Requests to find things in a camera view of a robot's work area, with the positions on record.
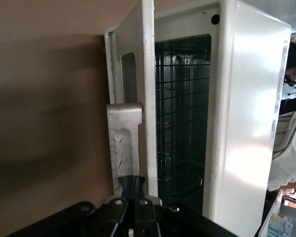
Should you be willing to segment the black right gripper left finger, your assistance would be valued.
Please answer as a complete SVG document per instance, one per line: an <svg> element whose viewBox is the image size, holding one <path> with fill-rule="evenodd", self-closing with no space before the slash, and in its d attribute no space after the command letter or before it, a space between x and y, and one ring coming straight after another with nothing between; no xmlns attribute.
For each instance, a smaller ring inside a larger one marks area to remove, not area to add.
<svg viewBox="0 0 296 237"><path fill-rule="evenodd" d="M135 177L124 176L119 178L122 182L122 195L110 196L103 205L97 209L86 231L87 237L132 237L131 228L135 200Z"/></svg>

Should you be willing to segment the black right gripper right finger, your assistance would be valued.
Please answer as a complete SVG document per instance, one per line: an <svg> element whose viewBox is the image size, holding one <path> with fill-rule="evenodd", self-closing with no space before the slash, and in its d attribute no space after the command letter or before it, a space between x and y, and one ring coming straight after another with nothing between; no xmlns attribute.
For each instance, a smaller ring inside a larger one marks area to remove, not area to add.
<svg viewBox="0 0 296 237"><path fill-rule="evenodd" d="M135 176L134 236L161 237L157 209L162 207L162 201L158 197L144 195L144 182L144 177Z"/></svg>

